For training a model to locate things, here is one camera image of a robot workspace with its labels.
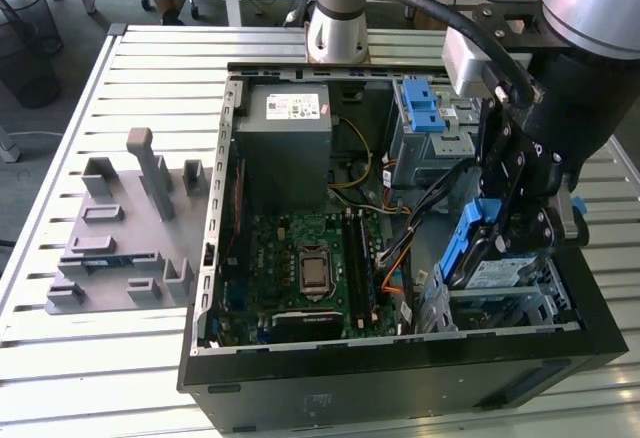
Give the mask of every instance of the aluminum table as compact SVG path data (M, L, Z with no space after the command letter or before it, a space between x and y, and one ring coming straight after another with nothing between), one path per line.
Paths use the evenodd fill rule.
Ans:
M441 32L370 32L372 61L439 65ZM176 391L185 309L49 316L43 309L79 211L87 158L137 168L149 127L171 167L211 166L228 62L303 62L298 30L143 27L110 35L0 280L0 435L216 436ZM615 139L586 164L584 251L629 353L508 411L365 423L295 436L640 436L640 188ZM270 436L282 436L272 433Z

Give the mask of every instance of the ram slot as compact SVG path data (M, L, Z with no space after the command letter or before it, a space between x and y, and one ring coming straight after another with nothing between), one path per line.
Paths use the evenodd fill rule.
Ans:
M373 267L360 216L347 212L342 217L342 239L351 323L355 328L362 329L377 321L377 304Z

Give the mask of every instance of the white label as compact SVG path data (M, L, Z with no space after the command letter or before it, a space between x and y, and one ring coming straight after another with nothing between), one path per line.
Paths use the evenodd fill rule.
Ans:
M407 305L406 301L403 301L402 306L400 306L400 314L402 314L402 317L407 323L411 323L413 312L411 311L411 308L409 308L409 305Z
M85 266L109 266L109 262L107 260L89 260L83 261L82 264Z
M391 172L389 170L382 170L382 184L385 188L391 188Z
M470 288L508 288L518 282L518 272L535 258L505 258L499 261L483 261L469 280Z
M415 279L415 284L418 286L424 286L424 284L427 282L427 278L429 278L429 273L419 270L418 276Z
M317 94L269 95L267 120L319 120L320 98Z
M440 108L440 116L454 117L456 112L453 108Z

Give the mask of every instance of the yellow wire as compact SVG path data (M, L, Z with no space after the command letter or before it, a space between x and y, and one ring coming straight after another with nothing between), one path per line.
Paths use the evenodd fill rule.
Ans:
M351 129L356 132L356 135L358 135L358 138L360 138L360 140L362 141L362 144L367 150L367 166L364 169L364 173L360 178L354 181L349 181L347 183L332 183L329 185L329 188L333 188L333 189L351 188L352 186L359 185L360 183L362 183L364 180L367 179L367 176L369 176L369 172L371 171L371 166L373 165L369 144L367 143L367 140L364 139L364 136L362 136L362 133L360 133L360 130L358 130L358 128L356 128L356 125L351 123L351 121L347 120L346 118L341 117L340 120L344 121L347 125L349 125Z

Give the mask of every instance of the green motherboard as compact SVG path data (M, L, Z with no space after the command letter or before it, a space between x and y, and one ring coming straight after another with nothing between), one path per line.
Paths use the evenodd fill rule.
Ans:
M383 249L379 217L367 214L362 224L373 260ZM249 233L246 307L228 315L231 333L227 336L233 340L228 344L269 342L263 326L270 317L296 311L343 314L340 338L395 333L391 300L386 296L376 302L377 320L366 327L354 326L341 214L254 216Z

